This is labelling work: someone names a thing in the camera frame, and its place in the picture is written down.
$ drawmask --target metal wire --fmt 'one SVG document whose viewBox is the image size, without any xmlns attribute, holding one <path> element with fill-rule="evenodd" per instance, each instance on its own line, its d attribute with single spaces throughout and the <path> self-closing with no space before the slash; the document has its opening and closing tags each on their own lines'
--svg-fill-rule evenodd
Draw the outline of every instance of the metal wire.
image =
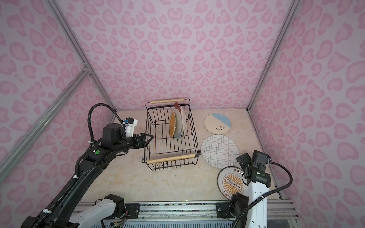
<svg viewBox="0 0 365 228">
<path fill-rule="evenodd" d="M 169 122 L 173 109 L 172 105 L 164 105 L 157 107 L 149 107 L 150 103 L 146 103 L 147 120 L 146 120 L 146 134 L 154 135 L 153 140 L 145 148 L 145 156 L 142 158 L 142 163 L 149 160 L 169 158 L 174 156 L 182 156 L 195 154 L 195 158 L 182 159 L 170 162 L 161 162 L 149 164 L 151 170 L 165 169 L 177 166 L 196 165 L 201 152 L 198 148 L 198 141 L 196 138 L 194 121 L 190 109 L 190 99 L 188 104 L 180 104 L 181 111 L 186 114 L 186 122 L 188 126 L 188 134 L 182 136 L 180 139 L 170 137 Z"/>
</svg>

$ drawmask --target wooden handle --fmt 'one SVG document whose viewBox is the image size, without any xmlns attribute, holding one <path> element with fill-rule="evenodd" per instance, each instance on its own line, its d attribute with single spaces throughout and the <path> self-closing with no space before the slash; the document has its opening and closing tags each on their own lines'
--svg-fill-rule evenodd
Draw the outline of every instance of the wooden handle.
<svg viewBox="0 0 365 228">
<path fill-rule="evenodd" d="M 162 101 L 150 101 L 150 104 L 161 104 L 161 103 L 167 103 L 167 102 L 178 102 L 178 101 L 184 101 L 185 98 L 178 98 L 178 99 L 171 99 L 171 100 L 162 100 Z"/>
<path fill-rule="evenodd" d="M 182 156 L 175 156 L 170 158 L 160 158 L 160 159 L 154 159 L 147 161 L 147 164 L 153 164 L 153 163 L 160 163 L 160 162 L 171 162 L 176 160 L 182 160 L 182 159 L 188 159 L 188 158 L 195 158 L 195 154 L 189 154 L 189 155 L 182 155 Z"/>
</svg>

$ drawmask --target heart pattern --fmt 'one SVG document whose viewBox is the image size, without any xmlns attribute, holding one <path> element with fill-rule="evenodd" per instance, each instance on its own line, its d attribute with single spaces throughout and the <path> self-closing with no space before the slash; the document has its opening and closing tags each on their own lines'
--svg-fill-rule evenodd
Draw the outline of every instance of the heart pattern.
<svg viewBox="0 0 365 228">
<path fill-rule="evenodd" d="M 91 79 L 86 78 L 0 186 L 2 227 L 20 227 L 27 216 L 36 216 L 72 177 L 75 161 L 89 146 L 88 110 L 100 102 L 105 101 Z M 96 139 L 109 118 L 106 107 L 93 111 L 91 123 Z"/>
<path fill-rule="evenodd" d="M 364 15 L 304 1 L 251 112 L 304 227 L 365 226 Z"/>
<path fill-rule="evenodd" d="M 190 97 L 192 107 L 237 108 L 247 107 L 290 2 L 114 0 L 59 5 L 72 15 L 66 18 L 117 108 L 140 109 L 151 100 L 177 97 Z M 223 87 L 218 92 L 217 84 Z M 209 96 L 213 91 L 215 97 Z"/>
<path fill-rule="evenodd" d="M 4 1 L 0 163 L 83 68 L 42 1 Z"/>
</svg>

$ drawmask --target orange sunburst design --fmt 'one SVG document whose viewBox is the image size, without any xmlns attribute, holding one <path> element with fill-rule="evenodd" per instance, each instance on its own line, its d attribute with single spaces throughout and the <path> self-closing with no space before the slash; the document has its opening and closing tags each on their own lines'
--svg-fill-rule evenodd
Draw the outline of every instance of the orange sunburst design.
<svg viewBox="0 0 365 228">
<path fill-rule="evenodd" d="M 234 174 L 228 174 L 223 178 L 224 189 L 230 194 L 243 191 L 243 182 L 241 178 Z"/>
</svg>

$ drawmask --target wire basket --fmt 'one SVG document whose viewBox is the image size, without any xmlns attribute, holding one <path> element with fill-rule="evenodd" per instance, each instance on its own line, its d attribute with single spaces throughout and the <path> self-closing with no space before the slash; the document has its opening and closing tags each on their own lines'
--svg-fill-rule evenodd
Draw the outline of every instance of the wire basket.
<svg viewBox="0 0 365 228">
<path fill-rule="evenodd" d="M 174 103 L 178 101 L 183 102 L 180 107 L 181 111 L 185 112 L 188 126 L 188 135 L 181 136 L 180 139 L 170 137 L 169 133 L 172 108 Z M 167 102 L 173 102 L 173 104 L 151 107 L 151 104 Z M 190 109 L 190 99 L 151 101 L 146 103 L 146 109 L 146 134 L 151 134 L 154 138 L 145 147 L 145 156 L 142 158 L 142 163 L 146 163 L 151 170 L 196 165 L 201 151 L 198 148 L 198 140 Z"/>
</svg>

